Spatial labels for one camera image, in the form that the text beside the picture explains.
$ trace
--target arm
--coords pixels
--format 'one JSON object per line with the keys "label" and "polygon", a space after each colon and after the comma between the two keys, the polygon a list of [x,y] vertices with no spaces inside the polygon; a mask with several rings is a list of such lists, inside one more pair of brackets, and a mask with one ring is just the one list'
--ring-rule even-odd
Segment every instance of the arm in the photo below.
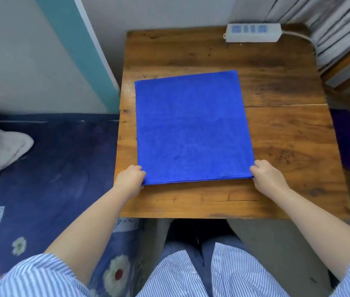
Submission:
{"label": "arm", "polygon": [[131,165],[119,173],[113,188],[73,221],[45,251],[63,260],[85,285],[108,244],[121,209],[141,189],[146,175],[141,169]]}
{"label": "arm", "polygon": [[256,160],[250,169],[257,190],[290,216],[323,263],[343,279],[350,265],[350,226],[291,190],[268,161]]}

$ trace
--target hand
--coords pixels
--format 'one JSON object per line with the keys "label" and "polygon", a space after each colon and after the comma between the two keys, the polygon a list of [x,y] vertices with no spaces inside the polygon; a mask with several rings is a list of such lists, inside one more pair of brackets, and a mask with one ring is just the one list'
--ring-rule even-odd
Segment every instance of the hand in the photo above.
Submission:
{"label": "hand", "polygon": [[278,191],[289,189],[282,173],[267,160],[255,160],[255,165],[249,169],[254,176],[256,189],[268,198],[272,198]]}
{"label": "hand", "polygon": [[138,195],[145,176],[146,172],[142,171],[140,165],[131,165],[117,175],[113,188],[124,192],[131,199]]}

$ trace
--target power cord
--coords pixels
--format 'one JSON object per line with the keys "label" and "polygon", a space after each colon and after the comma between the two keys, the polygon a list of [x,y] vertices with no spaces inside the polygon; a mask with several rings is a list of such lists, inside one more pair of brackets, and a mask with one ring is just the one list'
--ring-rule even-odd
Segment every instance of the power cord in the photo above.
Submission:
{"label": "power cord", "polygon": [[284,31],[282,30],[282,34],[287,34],[287,35],[293,35],[293,36],[298,36],[300,38],[306,39],[308,40],[314,47],[314,53],[315,53],[315,61],[316,63],[318,63],[318,52],[317,52],[317,45],[314,42],[314,40],[312,38],[310,38],[307,35],[301,34],[301,33],[297,33],[297,32],[293,32],[293,31]]}

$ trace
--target person's left arm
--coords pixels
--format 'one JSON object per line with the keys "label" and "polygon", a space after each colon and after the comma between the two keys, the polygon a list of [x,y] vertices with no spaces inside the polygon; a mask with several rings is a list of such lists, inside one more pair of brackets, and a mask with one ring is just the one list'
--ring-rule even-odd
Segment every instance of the person's left arm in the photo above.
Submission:
{"label": "person's left arm", "polygon": [[105,195],[72,222],[44,253],[52,253],[87,285],[108,244],[123,206],[139,193],[146,173],[131,165],[119,173]]}

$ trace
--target red flower center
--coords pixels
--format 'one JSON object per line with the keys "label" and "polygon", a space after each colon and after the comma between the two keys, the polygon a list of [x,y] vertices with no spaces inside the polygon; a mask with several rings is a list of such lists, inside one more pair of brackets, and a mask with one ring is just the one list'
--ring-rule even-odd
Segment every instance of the red flower center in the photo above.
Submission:
{"label": "red flower center", "polygon": [[122,276],[123,276],[123,270],[122,269],[118,269],[116,271],[116,273],[114,274],[114,279],[119,280],[120,278],[122,278]]}

